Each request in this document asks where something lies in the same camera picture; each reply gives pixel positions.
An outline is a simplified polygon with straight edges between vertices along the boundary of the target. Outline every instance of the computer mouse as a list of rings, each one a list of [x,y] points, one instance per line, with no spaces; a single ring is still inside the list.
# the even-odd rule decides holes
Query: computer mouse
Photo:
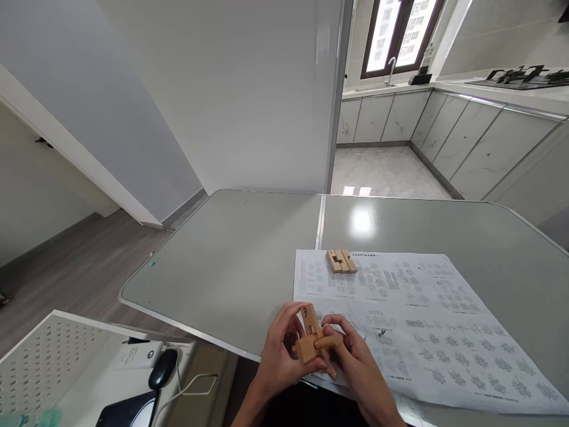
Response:
[[[178,352],[173,349],[167,349],[160,355],[150,377],[148,377],[148,387],[152,390],[159,390],[163,388],[168,382],[172,371],[176,368],[178,360]]]

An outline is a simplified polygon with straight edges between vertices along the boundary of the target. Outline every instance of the cable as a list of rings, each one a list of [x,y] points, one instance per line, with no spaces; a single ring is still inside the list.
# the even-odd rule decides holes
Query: cable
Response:
[[[184,356],[183,353],[180,352],[180,347],[178,346],[174,346],[174,347],[166,347],[167,349],[176,349],[176,351],[178,352],[178,359],[176,360],[176,373],[177,373],[177,377],[178,377],[178,393],[173,395],[166,403],[164,403],[162,405],[162,407],[156,412],[155,415],[155,420],[158,420],[158,417],[160,416],[160,413],[162,412],[162,410],[164,408],[166,408],[170,403],[172,403],[174,400],[178,399],[180,396],[207,396],[208,394],[210,394],[213,390],[213,386],[215,385],[215,383],[218,380],[218,375],[217,374],[197,374],[194,378],[191,379],[191,381],[189,382],[189,384],[187,386],[184,387],[184,389],[182,390],[182,386],[181,386],[181,376],[180,376],[180,363],[181,363],[181,359]],[[211,387],[209,387],[209,390],[201,392],[201,393],[185,393],[185,391],[191,387],[191,385],[194,383],[194,381],[196,381],[198,378],[201,377],[214,377],[214,380],[212,382]]]

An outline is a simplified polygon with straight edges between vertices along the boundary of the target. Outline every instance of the window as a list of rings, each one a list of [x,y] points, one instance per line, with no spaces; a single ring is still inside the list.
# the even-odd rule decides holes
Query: window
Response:
[[[384,36],[387,34],[387,29],[389,28],[389,24],[382,25],[379,27],[379,37]]]
[[[409,20],[409,25],[407,25],[406,31],[411,31],[415,29],[415,27],[420,27],[423,23],[423,17],[413,18]]]
[[[444,0],[374,0],[361,79],[419,69]]]

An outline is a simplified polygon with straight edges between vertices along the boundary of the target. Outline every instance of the gas stove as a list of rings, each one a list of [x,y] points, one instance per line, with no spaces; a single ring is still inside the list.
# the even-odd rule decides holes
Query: gas stove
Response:
[[[491,86],[513,90],[542,89],[556,86],[569,86],[569,70],[559,70],[546,75],[541,73],[549,71],[543,65],[532,65],[527,68],[511,70],[493,70],[486,80],[468,82],[479,86]]]

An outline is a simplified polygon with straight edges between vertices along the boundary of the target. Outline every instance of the instruction sheet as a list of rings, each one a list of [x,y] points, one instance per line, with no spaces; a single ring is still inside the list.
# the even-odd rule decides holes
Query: instruction sheet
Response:
[[[447,256],[351,252],[351,258],[356,274],[333,274],[325,250],[297,250],[294,300],[313,303],[320,322],[328,313],[345,316],[392,390],[489,412],[569,415],[569,402]],[[346,386],[342,375],[335,383]]]

